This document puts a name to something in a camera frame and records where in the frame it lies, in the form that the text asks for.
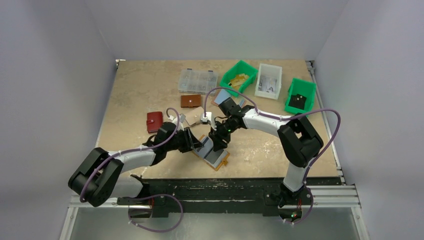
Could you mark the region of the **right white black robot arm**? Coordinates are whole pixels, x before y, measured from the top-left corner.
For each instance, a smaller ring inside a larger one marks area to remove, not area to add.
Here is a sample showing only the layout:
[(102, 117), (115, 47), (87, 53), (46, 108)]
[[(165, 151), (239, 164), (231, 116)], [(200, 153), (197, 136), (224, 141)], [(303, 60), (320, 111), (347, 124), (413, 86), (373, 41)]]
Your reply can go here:
[(227, 98), (219, 109), (224, 116), (217, 121), (211, 112), (201, 114), (202, 124), (210, 125), (209, 138), (213, 150), (227, 148), (231, 134), (238, 129), (252, 129), (279, 138), (286, 159), (289, 161), (287, 173), (282, 182), (282, 193), (298, 195), (305, 187), (307, 172), (311, 163), (318, 157), (324, 142), (306, 116), (297, 114), (284, 118), (257, 110), (253, 105), (244, 107)]

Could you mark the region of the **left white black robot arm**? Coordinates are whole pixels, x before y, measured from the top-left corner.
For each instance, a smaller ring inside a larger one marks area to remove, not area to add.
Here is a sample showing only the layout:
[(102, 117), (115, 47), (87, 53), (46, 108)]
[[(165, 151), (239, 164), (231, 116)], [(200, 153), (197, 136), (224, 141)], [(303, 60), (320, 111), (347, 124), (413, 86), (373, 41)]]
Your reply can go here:
[(135, 198), (144, 186), (141, 177), (132, 176), (132, 183), (126, 187), (120, 177), (122, 173), (157, 165), (168, 152), (186, 153), (202, 146), (189, 127), (180, 128), (175, 123), (165, 122), (139, 147), (122, 151), (94, 148), (71, 175), (67, 185), (80, 196), (81, 202), (93, 207), (102, 205), (109, 198)]

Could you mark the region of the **mustard yellow card holder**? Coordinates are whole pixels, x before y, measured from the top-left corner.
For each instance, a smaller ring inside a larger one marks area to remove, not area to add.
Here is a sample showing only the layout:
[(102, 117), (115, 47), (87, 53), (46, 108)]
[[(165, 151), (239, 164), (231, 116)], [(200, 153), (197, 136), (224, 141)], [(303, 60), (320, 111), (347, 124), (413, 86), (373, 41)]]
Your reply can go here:
[(215, 171), (228, 164), (230, 153), (225, 149), (214, 151), (213, 141), (206, 135), (202, 135), (199, 140), (203, 146), (195, 148), (193, 153), (203, 159), (203, 161)]

